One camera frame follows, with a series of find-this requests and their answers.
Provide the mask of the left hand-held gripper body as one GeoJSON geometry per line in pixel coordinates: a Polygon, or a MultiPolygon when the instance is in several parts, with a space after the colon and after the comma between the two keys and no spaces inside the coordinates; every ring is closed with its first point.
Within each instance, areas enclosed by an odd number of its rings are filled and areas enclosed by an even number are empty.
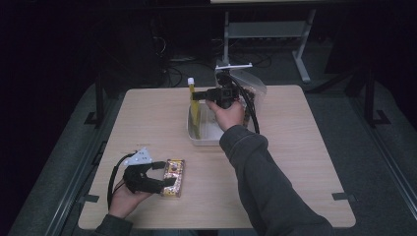
{"type": "Polygon", "coordinates": [[[146,147],[129,154],[127,159],[123,161],[126,166],[123,180],[132,193],[139,191],[159,194],[161,192],[163,181],[149,178],[147,175],[147,172],[152,170],[151,164],[153,162],[146,147]]]}

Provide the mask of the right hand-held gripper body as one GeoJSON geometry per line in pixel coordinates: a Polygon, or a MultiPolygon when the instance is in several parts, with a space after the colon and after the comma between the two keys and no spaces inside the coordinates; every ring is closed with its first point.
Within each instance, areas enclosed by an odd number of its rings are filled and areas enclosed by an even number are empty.
{"type": "Polygon", "coordinates": [[[229,108],[232,103],[240,97],[243,97],[246,105],[251,108],[253,102],[250,100],[248,92],[240,85],[240,83],[231,75],[234,70],[241,70],[251,68],[252,64],[246,65],[230,65],[216,66],[214,69],[214,76],[216,79],[218,96],[215,102],[223,109],[229,108]]]}

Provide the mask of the small brown snack packet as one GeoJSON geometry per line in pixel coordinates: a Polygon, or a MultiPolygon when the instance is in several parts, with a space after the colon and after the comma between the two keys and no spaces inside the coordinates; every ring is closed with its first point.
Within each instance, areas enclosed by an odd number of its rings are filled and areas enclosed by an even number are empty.
{"type": "Polygon", "coordinates": [[[168,159],[166,162],[163,180],[167,187],[164,187],[161,194],[164,197],[180,198],[182,191],[182,180],[185,170],[184,159],[168,159]]]}

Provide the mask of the yellow spouted pouch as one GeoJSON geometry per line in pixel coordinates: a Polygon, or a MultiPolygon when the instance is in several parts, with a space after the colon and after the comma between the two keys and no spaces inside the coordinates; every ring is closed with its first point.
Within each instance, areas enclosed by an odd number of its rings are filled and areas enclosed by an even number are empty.
{"type": "Polygon", "coordinates": [[[193,78],[189,78],[187,80],[188,87],[190,91],[190,113],[191,113],[191,120],[192,120],[192,127],[195,134],[195,138],[199,139],[200,136],[200,120],[199,120],[199,111],[200,111],[200,104],[197,100],[193,99],[193,93],[195,92],[195,81],[193,78]]]}

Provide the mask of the clear bag of dried seaweed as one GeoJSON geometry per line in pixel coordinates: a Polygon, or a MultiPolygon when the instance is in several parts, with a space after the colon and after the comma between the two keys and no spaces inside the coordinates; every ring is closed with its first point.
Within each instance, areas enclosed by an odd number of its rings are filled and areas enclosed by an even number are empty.
{"type": "MultiPolygon", "coordinates": [[[[264,98],[267,95],[266,85],[258,77],[244,70],[233,70],[230,72],[230,75],[246,92],[249,100],[253,105],[255,115],[258,115],[258,113],[261,111],[264,98]]],[[[244,99],[244,96],[241,95],[240,98],[243,106],[245,107],[244,126],[250,131],[255,132],[254,122],[249,109],[246,107],[247,103],[244,99]]]]}

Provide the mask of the white plastic container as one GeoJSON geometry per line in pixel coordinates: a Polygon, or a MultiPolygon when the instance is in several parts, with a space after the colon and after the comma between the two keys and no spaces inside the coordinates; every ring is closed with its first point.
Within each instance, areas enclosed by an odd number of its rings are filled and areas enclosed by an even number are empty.
{"type": "Polygon", "coordinates": [[[219,144],[220,138],[227,131],[222,131],[218,126],[214,113],[208,108],[205,103],[200,104],[199,111],[199,120],[200,120],[200,138],[196,139],[192,127],[191,113],[189,108],[189,117],[188,117],[188,131],[192,143],[195,146],[217,146],[219,144]]]}

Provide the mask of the person's right hand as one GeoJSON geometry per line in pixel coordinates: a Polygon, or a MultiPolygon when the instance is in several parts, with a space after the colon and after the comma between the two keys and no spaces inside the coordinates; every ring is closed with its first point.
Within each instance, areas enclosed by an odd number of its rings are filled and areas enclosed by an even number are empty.
{"type": "Polygon", "coordinates": [[[209,100],[206,101],[206,105],[214,113],[216,122],[222,131],[227,131],[233,126],[243,124],[244,107],[240,101],[234,101],[227,109],[223,109],[209,100]]]}

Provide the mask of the person's left hand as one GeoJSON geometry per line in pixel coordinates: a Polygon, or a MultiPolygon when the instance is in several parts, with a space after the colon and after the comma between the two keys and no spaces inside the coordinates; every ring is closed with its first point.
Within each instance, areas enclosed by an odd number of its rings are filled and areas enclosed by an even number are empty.
{"type": "Polygon", "coordinates": [[[137,206],[149,198],[151,193],[135,192],[132,193],[121,180],[115,187],[113,198],[109,208],[109,214],[118,218],[126,218],[137,206]]]}

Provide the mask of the black metal stand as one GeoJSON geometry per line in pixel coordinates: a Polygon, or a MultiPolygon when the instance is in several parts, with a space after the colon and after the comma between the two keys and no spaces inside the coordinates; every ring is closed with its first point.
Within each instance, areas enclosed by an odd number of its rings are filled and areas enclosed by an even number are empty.
{"type": "Polygon", "coordinates": [[[88,125],[94,125],[98,129],[104,119],[104,90],[101,74],[98,73],[94,81],[95,110],[90,112],[85,120],[88,125]]]}
{"type": "Polygon", "coordinates": [[[366,71],[365,78],[365,103],[364,103],[364,118],[371,128],[377,125],[388,125],[390,121],[383,112],[383,110],[374,109],[375,99],[375,76],[373,70],[369,68],[366,71]]]}

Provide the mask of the white metal desk frame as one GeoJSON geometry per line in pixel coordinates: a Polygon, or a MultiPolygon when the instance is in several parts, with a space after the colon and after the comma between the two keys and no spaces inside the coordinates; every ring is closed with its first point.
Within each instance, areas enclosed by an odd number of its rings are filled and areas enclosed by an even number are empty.
{"type": "Polygon", "coordinates": [[[304,65],[302,56],[313,26],[316,12],[316,9],[310,10],[305,21],[243,23],[230,22],[229,13],[226,12],[224,15],[222,62],[225,64],[229,63],[230,39],[296,37],[300,39],[300,43],[298,48],[292,52],[292,57],[302,82],[308,84],[311,79],[304,65]]]}

